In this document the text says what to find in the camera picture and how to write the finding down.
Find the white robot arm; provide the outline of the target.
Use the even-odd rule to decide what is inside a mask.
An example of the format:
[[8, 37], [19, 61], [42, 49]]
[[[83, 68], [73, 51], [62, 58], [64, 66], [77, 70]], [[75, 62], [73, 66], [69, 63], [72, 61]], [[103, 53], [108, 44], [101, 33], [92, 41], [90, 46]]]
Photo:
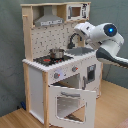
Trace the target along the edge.
[[94, 26], [85, 22], [77, 24], [74, 30], [96, 51], [98, 61], [128, 68], [128, 59], [117, 56], [124, 38], [114, 24], [103, 23]]

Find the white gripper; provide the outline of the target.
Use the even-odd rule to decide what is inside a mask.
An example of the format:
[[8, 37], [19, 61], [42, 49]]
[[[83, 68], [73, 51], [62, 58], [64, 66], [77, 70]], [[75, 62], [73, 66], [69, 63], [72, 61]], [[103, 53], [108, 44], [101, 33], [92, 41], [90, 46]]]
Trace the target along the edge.
[[84, 23], [79, 23], [74, 27], [76, 34], [80, 35], [81, 37], [85, 37], [86, 33], [82, 30]]

